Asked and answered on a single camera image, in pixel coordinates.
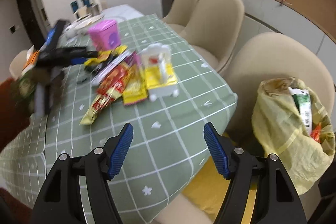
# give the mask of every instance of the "dining table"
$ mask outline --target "dining table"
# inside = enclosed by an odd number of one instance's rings
[[[133,140],[120,174],[108,185],[125,224],[150,223],[207,161],[210,153],[203,127],[212,122],[222,134],[236,109],[237,96],[193,47],[156,15],[143,15],[128,5],[103,13],[102,20],[117,20],[121,43],[128,50],[140,53],[152,43],[170,47],[179,95],[134,105],[124,105],[119,99],[92,125],[83,126],[80,121],[97,96],[96,87],[83,65],[65,68],[60,105],[47,117],[32,115],[31,125],[1,152],[0,172],[9,192],[33,207],[60,154],[86,155],[117,136],[128,122]],[[70,41],[63,37],[59,47],[65,46],[94,50],[88,35]],[[80,177],[80,191],[87,223],[94,223],[85,177]]]

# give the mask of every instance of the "toy bed wheel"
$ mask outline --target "toy bed wheel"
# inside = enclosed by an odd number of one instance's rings
[[[156,96],[155,94],[151,94],[151,95],[149,95],[149,100],[150,100],[151,102],[155,102],[156,99],[157,99],[157,96]]]
[[[178,89],[174,90],[172,93],[172,96],[176,98],[180,94],[180,91]]]

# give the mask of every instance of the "purple package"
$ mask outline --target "purple package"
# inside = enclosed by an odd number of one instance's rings
[[[88,33],[97,51],[114,50],[121,44],[115,20],[103,20],[89,28]]]

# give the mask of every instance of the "pink lid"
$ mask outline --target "pink lid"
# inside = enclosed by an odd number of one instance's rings
[[[94,26],[88,29],[89,33],[95,33],[95,32],[102,32],[106,30],[107,28],[110,28],[111,26],[117,24],[117,22],[114,19],[109,20],[103,20],[101,22],[98,22]]]

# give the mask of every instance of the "yellow plastic bag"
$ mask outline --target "yellow plastic bag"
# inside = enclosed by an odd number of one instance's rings
[[[313,127],[321,123],[320,143],[308,135],[288,87],[307,89]],[[265,156],[277,154],[299,195],[307,192],[330,166],[335,155],[335,135],[327,111],[316,93],[302,80],[291,78],[261,82],[252,115],[255,137]]]

